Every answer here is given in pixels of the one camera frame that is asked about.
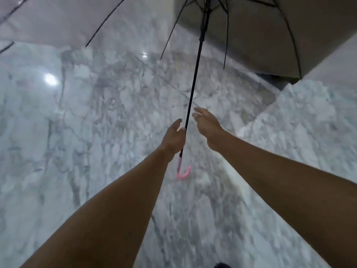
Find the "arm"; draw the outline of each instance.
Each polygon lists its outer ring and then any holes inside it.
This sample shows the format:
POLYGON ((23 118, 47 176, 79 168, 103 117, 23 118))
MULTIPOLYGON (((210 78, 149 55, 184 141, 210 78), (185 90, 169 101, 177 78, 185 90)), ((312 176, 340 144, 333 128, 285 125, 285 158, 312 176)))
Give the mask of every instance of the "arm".
POLYGON ((180 123, 144 161, 79 208, 22 267, 131 268, 167 165, 185 145, 180 123))
POLYGON ((332 267, 357 267, 357 185, 229 134, 203 108, 193 116, 219 152, 332 267))

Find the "person's right hand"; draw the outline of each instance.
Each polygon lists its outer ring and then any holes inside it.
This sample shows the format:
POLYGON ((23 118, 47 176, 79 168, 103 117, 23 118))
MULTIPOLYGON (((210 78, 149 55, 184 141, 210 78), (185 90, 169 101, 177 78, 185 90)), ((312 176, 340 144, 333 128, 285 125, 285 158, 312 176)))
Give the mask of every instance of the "person's right hand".
POLYGON ((194 110, 197 113, 193 113, 192 116, 197 122, 197 128, 204 137, 207 138, 208 146, 217 151, 216 140, 221 137, 221 134, 225 130, 221 127, 218 119, 207 109, 195 107, 194 110))

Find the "umbrella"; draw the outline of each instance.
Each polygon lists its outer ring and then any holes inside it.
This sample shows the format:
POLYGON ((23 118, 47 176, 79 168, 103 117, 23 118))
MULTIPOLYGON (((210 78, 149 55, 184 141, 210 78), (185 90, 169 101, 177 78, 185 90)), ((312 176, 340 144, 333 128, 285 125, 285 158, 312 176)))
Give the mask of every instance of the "umbrella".
MULTIPOLYGON (((1 30, 1 36, 5 38, 12 38, 12 40, 23 40, 23 41, 29 41, 29 42, 35 42, 35 43, 45 43, 45 44, 53 44, 55 46, 61 46, 62 44, 74 44, 74 45, 84 45, 87 47, 92 39, 95 37, 95 35, 98 33, 98 31, 101 29, 101 27, 104 25, 104 23, 108 20, 108 18, 115 12, 115 10, 125 1, 121 0, 119 3, 117 3, 117 0, 100 0, 96 4, 96 10, 94 11, 93 9, 90 9, 93 4, 88 4, 91 0, 66 0, 67 7, 69 8, 69 11, 67 14, 63 15, 62 10, 59 8, 56 10, 56 4, 54 4, 54 0, 42 0, 41 3, 37 1, 36 6, 34 6, 31 2, 32 0, 1 0, 0 4, 0 27, 2 27, 1 30), (51 7, 54 7, 54 9, 50 9, 47 11, 45 8, 48 5, 51 5, 51 7), (78 6, 86 6, 89 9, 82 9, 83 14, 82 15, 73 15, 71 13, 71 9, 77 8, 78 6), (11 17, 13 14, 18 11, 19 9, 22 9, 23 13, 21 15, 17 14, 17 17, 20 17, 20 20, 11 22, 11 17), (51 14, 56 14, 57 17, 51 17, 49 15, 51 14), (95 32, 91 33, 94 29, 94 26, 97 24, 99 21, 98 19, 103 16, 103 14, 107 14, 107 16, 102 20, 101 24, 98 25, 95 28, 95 32), (33 27, 33 24, 31 26, 31 22, 29 25, 26 25, 26 19, 28 19, 29 15, 31 15, 31 19, 33 17, 37 17, 35 19, 36 23, 41 25, 42 31, 41 39, 36 39, 36 32, 38 32, 38 26, 35 28, 33 27), (47 21, 44 22, 43 19, 51 19, 55 18, 56 22, 50 22, 48 23, 47 21), (54 26, 58 26, 58 24, 61 25, 61 28, 54 28, 54 26), (77 27, 80 26, 80 31, 78 32, 78 29, 76 29, 75 33, 72 33, 69 31, 69 34, 67 34, 67 30, 73 30, 73 28, 70 27, 70 25, 78 25, 77 27), (58 37, 65 38, 63 41, 59 41, 58 37)), ((271 0, 272 3, 268 3, 262 0, 248 0, 251 2, 256 3, 257 5, 264 5, 267 7, 270 7, 272 9, 278 9, 280 12, 281 16, 284 19, 284 22, 287 26, 287 29, 289 31, 292 44, 293 44, 293 50, 295 52, 296 60, 297 60, 297 66, 299 70, 299 75, 300 78, 301 76, 301 67, 300 67, 300 60, 299 60, 299 55, 295 43, 294 36, 292 34, 291 28, 289 26, 288 20, 283 13, 283 11, 280 9, 278 3, 276 0, 271 0)), ((190 112, 191 112, 191 106, 192 106, 192 100, 193 100, 193 95, 194 95, 194 87, 196 84, 196 78, 197 78, 197 72, 199 68, 199 63, 200 63, 200 57, 201 57, 201 50, 202 50, 202 45, 205 40, 205 35, 208 29, 209 25, 209 20, 210 20, 210 15, 217 9, 222 9, 226 16, 227 16, 227 24, 226 24, 226 48, 225 48, 225 59, 224 59, 224 64, 223 64, 223 69, 225 68, 225 62, 226 62, 226 55, 227 55, 227 49, 228 49, 228 37, 229 37, 229 3, 230 0, 185 0, 183 3, 180 12, 177 15, 177 19, 175 21, 175 24, 172 27, 171 33, 168 37, 167 43, 163 49, 163 53, 161 55, 161 58, 163 57, 163 54, 165 52, 165 49, 168 45, 168 42, 171 38, 171 35, 173 33, 173 30, 178 23, 178 20, 180 18, 181 13, 183 10, 189 6, 189 5, 196 5, 201 13, 201 24, 200 24, 200 37, 199 37, 199 49, 198 49, 198 54, 197 54, 197 60, 196 60, 196 66, 194 70, 194 78, 192 81, 192 89, 191 89, 191 95, 190 95, 190 101, 189 101, 189 106, 188 106, 188 111, 187 111, 187 117, 186 117, 186 123, 185 123, 185 129, 187 130, 188 122, 189 122, 189 117, 190 117, 190 112)), ((9 49, 14 42, 11 42, 10 44, 6 45, 2 50, 0 50, 0 54, 7 49, 9 49)), ((190 173, 190 167, 188 168, 188 171, 184 175, 180 175, 180 168, 181 168, 181 162, 182 162, 182 154, 183 154, 183 149, 180 152, 180 157, 179 157, 179 163, 177 166, 177 177, 182 179, 188 176, 190 173)))

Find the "pink handle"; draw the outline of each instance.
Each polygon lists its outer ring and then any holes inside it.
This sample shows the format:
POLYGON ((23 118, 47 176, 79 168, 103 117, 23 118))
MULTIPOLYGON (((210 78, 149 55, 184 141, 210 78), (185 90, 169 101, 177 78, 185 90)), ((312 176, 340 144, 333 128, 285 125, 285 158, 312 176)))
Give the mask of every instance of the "pink handle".
POLYGON ((180 180, 185 179, 191 172, 191 167, 189 166, 187 169, 187 172, 184 175, 180 175, 180 169, 181 169, 181 163, 182 163, 182 157, 179 157, 179 163, 177 165, 177 178, 180 180))

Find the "hand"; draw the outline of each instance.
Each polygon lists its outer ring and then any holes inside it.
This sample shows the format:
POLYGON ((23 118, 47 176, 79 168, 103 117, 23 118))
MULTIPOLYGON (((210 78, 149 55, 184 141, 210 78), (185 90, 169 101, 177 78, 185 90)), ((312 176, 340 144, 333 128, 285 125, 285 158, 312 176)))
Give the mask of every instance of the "hand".
POLYGON ((217 151, 215 140, 220 137, 220 134, 224 133, 218 119, 207 109, 195 107, 194 110, 197 113, 193 113, 192 116, 197 122, 197 128, 204 137, 207 138, 208 146, 217 151))
POLYGON ((167 132, 163 137, 163 141, 159 146, 160 149, 163 149, 167 153, 170 161, 176 153, 184 148, 186 142, 185 128, 177 130, 180 127, 181 122, 182 119, 178 119, 172 123, 172 125, 167 129, 167 132))

